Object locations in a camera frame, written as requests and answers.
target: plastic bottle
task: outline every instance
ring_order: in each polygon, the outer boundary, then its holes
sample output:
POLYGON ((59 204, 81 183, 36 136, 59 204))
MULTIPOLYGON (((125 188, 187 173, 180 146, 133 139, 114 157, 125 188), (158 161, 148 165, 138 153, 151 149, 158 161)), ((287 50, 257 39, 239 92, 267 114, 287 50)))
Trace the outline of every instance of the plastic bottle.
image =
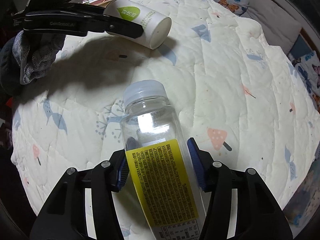
POLYGON ((181 124, 155 80, 124 92, 121 122, 132 181, 156 239, 199 238, 205 211, 181 124))

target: beige cushion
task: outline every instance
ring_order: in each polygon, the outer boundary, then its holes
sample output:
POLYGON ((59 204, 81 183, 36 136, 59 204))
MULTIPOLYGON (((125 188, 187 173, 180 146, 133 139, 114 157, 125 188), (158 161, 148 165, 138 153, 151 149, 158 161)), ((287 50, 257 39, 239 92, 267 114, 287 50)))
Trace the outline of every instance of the beige cushion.
POLYGON ((267 42, 280 46, 286 55, 302 28, 298 21, 271 0, 250 0, 249 8, 241 17, 259 22, 267 42))

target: green leaf logo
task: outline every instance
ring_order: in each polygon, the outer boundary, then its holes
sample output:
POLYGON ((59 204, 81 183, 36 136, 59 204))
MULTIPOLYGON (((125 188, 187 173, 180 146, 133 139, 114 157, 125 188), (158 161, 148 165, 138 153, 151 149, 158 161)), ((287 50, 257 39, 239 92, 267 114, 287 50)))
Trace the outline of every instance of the green leaf logo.
POLYGON ((122 19, 125 19, 127 21, 134 20, 140 14, 140 9, 137 7, 133 7, 133 6, 121 7, 121 8, 117 8, 117 9, 118 9, 122 19))

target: metal screw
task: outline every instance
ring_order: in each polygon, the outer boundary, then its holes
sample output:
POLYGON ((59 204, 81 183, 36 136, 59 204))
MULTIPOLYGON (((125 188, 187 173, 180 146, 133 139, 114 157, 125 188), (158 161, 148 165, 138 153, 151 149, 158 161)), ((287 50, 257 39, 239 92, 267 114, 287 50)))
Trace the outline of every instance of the metal screw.
POLYGON ((73 174, 75 171, 76 171, 75 168, 69 168, 69 169, 67 169, 67 173, 68 173, 69 175, 73 174))
POLYGON ((222 166, 221 162, 213 162, 212 165, 216 168, 220 168, 222 166))
POLYGON ((101 163, 101 166, 104 168, 109 167, 110 165, 111 165, 111 163, 108 161, 104 161, 103 163, 101 163))
POLYGON ((254 170, 254 169, 248 169, 248 173, 250 174, 250 175, 254 175, 254 174, 256 174, 256 171, 254 170))

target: yellow label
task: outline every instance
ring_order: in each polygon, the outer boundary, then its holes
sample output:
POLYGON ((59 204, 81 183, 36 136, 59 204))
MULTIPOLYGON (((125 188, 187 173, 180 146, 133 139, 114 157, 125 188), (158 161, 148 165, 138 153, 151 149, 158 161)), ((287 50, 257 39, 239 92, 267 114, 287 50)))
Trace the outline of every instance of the yellow label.
POLYGON ((125 154, 141 207, 151 227, 198 218, 176 139, 125 154))

